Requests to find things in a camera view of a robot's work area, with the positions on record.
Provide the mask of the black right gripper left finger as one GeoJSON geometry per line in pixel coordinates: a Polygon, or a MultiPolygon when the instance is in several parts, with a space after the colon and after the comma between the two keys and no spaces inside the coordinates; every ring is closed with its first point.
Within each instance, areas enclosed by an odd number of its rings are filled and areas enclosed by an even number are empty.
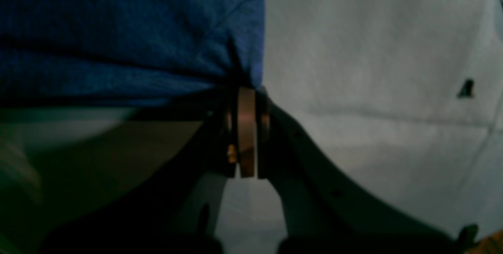
{"type": "Polygon", "coordinates": [[[221,254],[213,237],[237,164],[255,175],[257,91],[241,87],[176,156],[118,200],[66,223],[41,254],[221,254]]]}

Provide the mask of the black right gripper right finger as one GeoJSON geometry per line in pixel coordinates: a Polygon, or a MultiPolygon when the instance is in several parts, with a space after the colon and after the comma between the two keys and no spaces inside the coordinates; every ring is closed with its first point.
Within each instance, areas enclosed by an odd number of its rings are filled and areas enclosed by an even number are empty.
{"type": "Polygon", "coordinates": [[[458,254],[447,234],[379,200],[321,151],[303,127],[256,93],[257,175],[275,188],[287,238],[279,254],[458,254]]]}

